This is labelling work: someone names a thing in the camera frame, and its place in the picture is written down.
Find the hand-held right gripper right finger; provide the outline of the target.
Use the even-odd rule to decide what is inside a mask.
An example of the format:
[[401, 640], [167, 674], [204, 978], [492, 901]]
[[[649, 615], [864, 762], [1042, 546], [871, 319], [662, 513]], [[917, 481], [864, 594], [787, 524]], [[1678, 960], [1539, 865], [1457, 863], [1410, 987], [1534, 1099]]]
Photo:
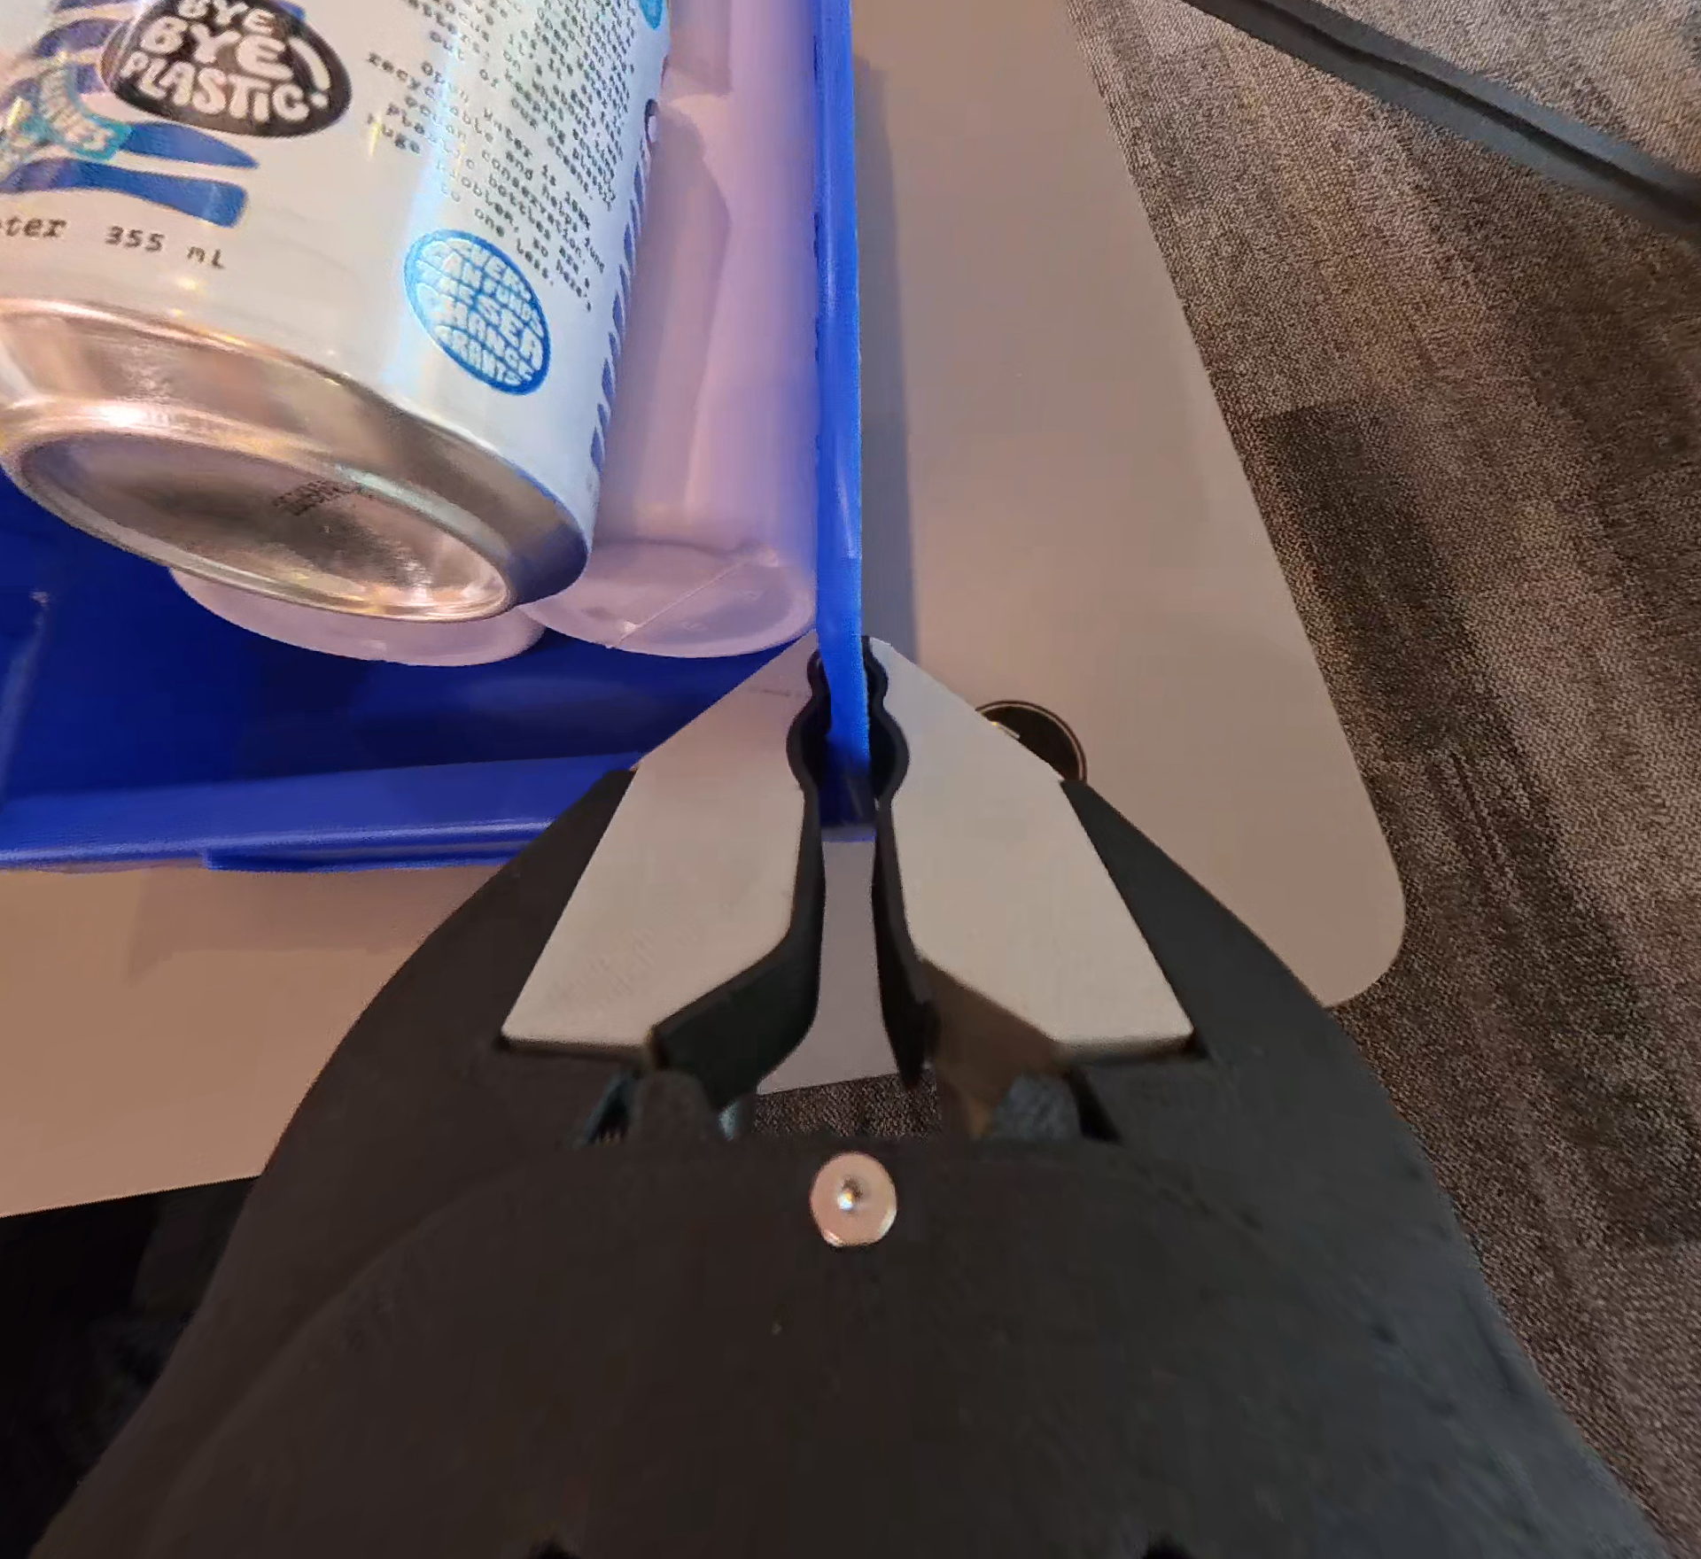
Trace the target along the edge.
[[1082, 1071], [1194, 1026], [1060, 772], [881, 638], [869, 685], [880, 1001], [971, 1137], [1064, 1130]]

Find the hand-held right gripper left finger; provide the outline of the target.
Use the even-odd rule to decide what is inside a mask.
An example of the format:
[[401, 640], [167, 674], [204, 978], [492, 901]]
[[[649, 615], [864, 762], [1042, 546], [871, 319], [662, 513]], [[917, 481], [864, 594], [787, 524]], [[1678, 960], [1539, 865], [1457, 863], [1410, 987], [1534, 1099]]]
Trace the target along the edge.
[[524, 1060], [753, 1096], [819, 1013], [826, 922], [815, 651], [781, 651], [615, 788], [501, 1030]]

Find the blue plastic bin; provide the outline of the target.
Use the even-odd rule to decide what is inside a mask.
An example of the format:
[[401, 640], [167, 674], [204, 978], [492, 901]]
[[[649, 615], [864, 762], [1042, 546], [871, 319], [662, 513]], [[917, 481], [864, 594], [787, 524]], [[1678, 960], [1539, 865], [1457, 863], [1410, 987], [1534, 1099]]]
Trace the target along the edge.
[[[814, 0], [817, 603], [862, 619], [851, 0]], [[546, 626], [524, 655], [413, 667], [299, 649], [4, 474], [4, 865], [408, 867], [499, 860], [789, 644], [635, 655]]]

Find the white paper cup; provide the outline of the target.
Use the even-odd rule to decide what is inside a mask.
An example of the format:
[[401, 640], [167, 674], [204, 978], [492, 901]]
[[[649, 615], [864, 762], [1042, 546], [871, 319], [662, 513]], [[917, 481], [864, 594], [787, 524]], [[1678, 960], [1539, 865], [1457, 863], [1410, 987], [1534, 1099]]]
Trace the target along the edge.
[[594, 546], [529, 613], [635, 655], [751, 655], [817, 603], [814, 0], [671, 1]]
[[469, 621], [410, 621], [315, 610], [172, 569], [172, 580], [204, 610], [299, 649], [413, 667], [474, 667], [524, 655], [546, 633], [522, 610]]

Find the white printed drink can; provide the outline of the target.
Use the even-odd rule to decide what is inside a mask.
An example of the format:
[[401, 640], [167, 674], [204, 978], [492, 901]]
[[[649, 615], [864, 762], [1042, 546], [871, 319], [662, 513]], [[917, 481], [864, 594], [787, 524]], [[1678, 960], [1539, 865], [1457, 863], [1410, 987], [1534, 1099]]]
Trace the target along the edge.
[[669, 0], [4, 0], [4, 474], [472, 621], [588, 560]]

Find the person's dark clothing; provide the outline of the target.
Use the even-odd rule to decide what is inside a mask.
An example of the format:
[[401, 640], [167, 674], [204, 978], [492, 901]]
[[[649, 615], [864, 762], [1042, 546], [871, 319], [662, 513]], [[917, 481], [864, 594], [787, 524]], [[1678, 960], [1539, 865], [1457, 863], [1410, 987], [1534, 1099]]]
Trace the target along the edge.
[[2, 1221], [2, 1553], [27, 1555], [160, 1380], [254, 1187]]

